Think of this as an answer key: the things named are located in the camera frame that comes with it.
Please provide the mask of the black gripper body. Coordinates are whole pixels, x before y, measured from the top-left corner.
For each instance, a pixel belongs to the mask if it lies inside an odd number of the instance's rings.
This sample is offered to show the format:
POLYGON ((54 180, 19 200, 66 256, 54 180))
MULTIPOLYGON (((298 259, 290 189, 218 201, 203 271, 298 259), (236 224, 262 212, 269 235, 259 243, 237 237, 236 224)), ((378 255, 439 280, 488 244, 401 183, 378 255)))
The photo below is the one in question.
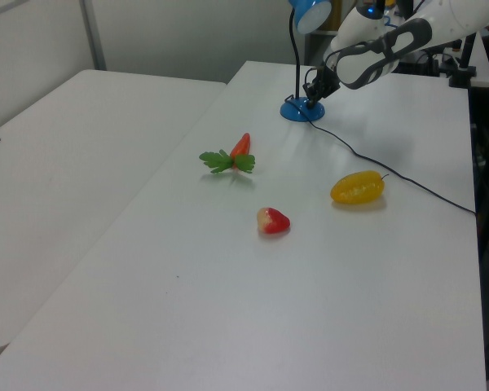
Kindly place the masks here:
POLYGON ((340 88, 340 80, 332 69, 322 65, 316 67, 315 71, 315 77, 309 83, 312 83, 315 89, 323 89, 323 98, 327 98, 340 88))

